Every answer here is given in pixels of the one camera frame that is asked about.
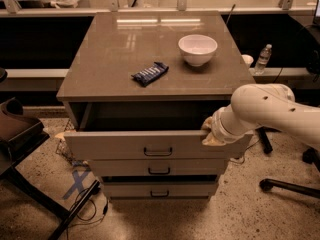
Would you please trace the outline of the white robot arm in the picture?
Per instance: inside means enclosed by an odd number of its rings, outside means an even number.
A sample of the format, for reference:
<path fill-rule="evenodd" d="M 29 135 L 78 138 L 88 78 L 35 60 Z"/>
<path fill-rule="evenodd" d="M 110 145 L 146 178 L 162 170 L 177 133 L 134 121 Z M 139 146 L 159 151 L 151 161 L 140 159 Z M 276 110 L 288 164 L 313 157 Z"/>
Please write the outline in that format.
<path fill-rule="evenodd" d="M 247 84 L 237 88 L 231 102 L 208 117 L 202 128 L 206 146 L 234 143 L 247 132 L 268 127 L 320 150 L 320 109 L 295 102 L 283 84 Z"/>

